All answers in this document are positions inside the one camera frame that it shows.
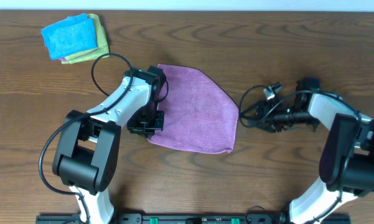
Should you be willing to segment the purple microfibre cloth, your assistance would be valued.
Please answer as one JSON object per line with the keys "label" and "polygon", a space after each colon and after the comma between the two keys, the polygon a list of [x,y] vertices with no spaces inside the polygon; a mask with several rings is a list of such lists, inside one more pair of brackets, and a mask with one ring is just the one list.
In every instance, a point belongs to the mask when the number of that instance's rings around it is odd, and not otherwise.
{"label": "purple microfibre cloth", "polygon": [[232,152],[238,107],[211,78],[196,68],[159,64],[169,83],[161,91],[158,109],[164,127],[151,144],[179,151],[219,154]]}

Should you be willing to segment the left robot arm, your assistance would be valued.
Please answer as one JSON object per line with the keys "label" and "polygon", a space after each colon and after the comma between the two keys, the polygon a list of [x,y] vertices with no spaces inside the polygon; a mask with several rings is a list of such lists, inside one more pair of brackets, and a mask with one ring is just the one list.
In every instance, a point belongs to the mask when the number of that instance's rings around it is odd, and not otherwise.
{"label": "left robot arm", "polygon": [[159,67],[132,68],[101,104],[85,113],[73,110],[65,118],[52,172],[79,200],[81,222],[112,220],[115,209],[108,186],[117,166],[121,130],[149,138],[163,129],[164,112],[157,107],[166,83]]}

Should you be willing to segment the blue folded cloth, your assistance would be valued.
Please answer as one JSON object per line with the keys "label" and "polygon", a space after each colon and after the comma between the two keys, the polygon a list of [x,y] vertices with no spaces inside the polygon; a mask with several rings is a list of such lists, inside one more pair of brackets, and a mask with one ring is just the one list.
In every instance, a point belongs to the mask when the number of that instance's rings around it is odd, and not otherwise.
{"label": "blue folded cloth", "polygon": [[43,28],[41,34],[52,60],[97,48],[94,21],[86,14],[51,24]]}

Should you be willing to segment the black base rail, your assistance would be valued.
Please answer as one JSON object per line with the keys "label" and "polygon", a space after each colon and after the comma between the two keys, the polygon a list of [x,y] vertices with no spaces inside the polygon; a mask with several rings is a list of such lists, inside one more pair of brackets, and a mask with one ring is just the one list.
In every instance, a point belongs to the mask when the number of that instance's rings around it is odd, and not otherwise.
{"label": "black base rail", "polygon": [[[36,224],[82,223],[78,214],[74,215],[38,215]],[[141,215],[140,213],[120,213],[112,218],[110,224],[275,224],[291,223],[279,221],[276,215],[269,213],[251,213],[245,218],[241,215]],[[321,223],[351,224],[348,215],[330,215]]]}

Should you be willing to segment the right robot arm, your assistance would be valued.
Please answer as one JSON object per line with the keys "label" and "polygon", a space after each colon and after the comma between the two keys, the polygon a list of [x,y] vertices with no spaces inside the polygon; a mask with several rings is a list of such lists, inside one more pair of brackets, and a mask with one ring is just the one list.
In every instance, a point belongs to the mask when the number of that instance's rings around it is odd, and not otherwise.
{"label": "right robot arm", "polygon": [[319,163],[319,177],[298,198],[289,202],[276,223],[324,223],[343,204],[374,192],[374,119],[350,106],[316,78],[297,81],[292,106],[283,106],[279,82],[265,86],[265,98],[253,109],[251,123],[269,133],[297,123],[325,126],[329,135]]}

